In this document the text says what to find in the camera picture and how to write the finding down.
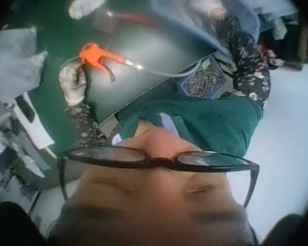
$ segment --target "cable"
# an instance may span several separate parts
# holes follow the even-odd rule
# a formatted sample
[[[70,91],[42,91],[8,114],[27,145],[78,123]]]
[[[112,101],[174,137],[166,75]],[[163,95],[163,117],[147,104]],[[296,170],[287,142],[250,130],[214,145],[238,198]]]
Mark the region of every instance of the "cable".
[[[185,73],[161,73],[161,72],[157,72],[155,70],[151,70],[148,68],[143,67],[142,70],[144,70],[145,72],[148,73],[152,73],[152,74],[156,74],[156,75],[160,75],[160,76],[164,76],[164,77],[170,77],[170,78],[180,78],[180,77],[186,77],[190,74],[193,74],[194,72],[197,71],[197,69],[199,68],[199,66],[201,65],[201,60],[199,60],[196,64],[196,66],[194,66],[194,68],[188,72]]]
[[[65,61],[61,66],[60,66],[60,69],[62,69],[64,66],[66,66],[68,63],[71,63],[75,60],[79,59],[79,56],[75,56],[75,57],[72,57],[70,59],[68,59],[67,61]],[[147,73],[151,73],[151,74],[155,74],[155,75],[159,75],[159,76],[164,76],[164,77],[170,77],[170,78],[181,78],[181,77],[186,77],[188,75],[191,75],[193,74],[194,72],[197,71],[197,69],[200,67],[201,65],[201,60],[199,60],[196,65],[194,66],[193,69],[191,69],[190,71],[188,72],[185,72],[185,73],[163,73],[163,72],[158,72],[158,71],[155,71],[155,70],[152,70],[152,69],[148,69],[146,67],[143,67],[141,66],[141,70],[147,72]]]
[[[77,59],[79,59],[80,57],[77,55],[77,56],[74,56],[74,57],[72,57],[72,58],[70,58],[70,59],[68,59],[67,61],[65,61],[63,64],[61,64],[61,66],[60,66],[60,70],[64,67],[64,66],[66,66],[68,63],[71,63],[71,62],[73,62],[73,61],[75,61],[75,60],[77,60]]]

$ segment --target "woman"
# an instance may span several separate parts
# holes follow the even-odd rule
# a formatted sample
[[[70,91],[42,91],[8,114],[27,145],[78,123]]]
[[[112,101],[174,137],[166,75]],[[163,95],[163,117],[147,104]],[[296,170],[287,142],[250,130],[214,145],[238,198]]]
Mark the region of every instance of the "woman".
[[[238,204],[226,169],[214,167],[255,166],[232,156],[246,153],[263,117],[270,76],[255,41],[236,18],[220,19],[217,32],[227,42],[238,69],[234,90],[214,100],[176,97],[149,101],[128,114],[112,142],[107,142],[84,103],[86,80],[80,64],[63,68],[60,85],[78,136],[76,147],[81,147],[69,156],[93,166],[66,201],[51,242],[257,243],[243,206],[251,192],[245,204]]]

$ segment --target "white glove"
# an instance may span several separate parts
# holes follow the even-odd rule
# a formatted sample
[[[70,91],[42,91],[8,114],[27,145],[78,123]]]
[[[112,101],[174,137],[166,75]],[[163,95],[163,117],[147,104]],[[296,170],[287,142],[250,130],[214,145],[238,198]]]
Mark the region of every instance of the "white glove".
[[[221,0],[191,0],[190,6],[194,10],[215,19],[224,18],[227,12]]]
[[[59,72],[59,82],[65,100],[69,106],[76,105],[84,100],[87,80],[82,63],[74,61],[68,63]]]
[[[74,0],[68,12],[73,19],[81,19],[101,6],[105,0]]]

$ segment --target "blue tray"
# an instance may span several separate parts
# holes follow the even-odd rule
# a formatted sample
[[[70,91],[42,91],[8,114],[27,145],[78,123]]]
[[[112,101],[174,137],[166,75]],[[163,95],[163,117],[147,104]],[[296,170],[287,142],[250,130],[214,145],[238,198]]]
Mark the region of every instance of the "blue tray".
[[[207,61],[209,60],[210,64],[209,66],[212,66],[213,69],[217,69],[219,70],[220,74],[221,74],[221,77],[222,77],[222,82],[221,84],[219,84],[219,86],[216,86],[211,92],[209,92],[205,98],[207,99],[212,99],[214,98],[214,96],[220,91],[220,89],[222,88],[222,86],[227,82],[227,79],[225,78],[224,76],[224,73],[220,67],[220,65],[218,64],[218,62],[215,60],[214,56],[213,55],[210,55],[207,59],[205,59],[203,62],[202,62],[202,65],[205,64]],[[195,74],[197,73],[194,72],[193,74],[185,77],[185,78],[182,78],[179,83],[178,83],[178,86],[179,88],[182,90],[182,92],[184,92],[187,96],[190,96],[189,93],[187,92],[187,90],[184,88],[184,86],[187,84],[187,83],[190,83],[192,78],[195,76]]]

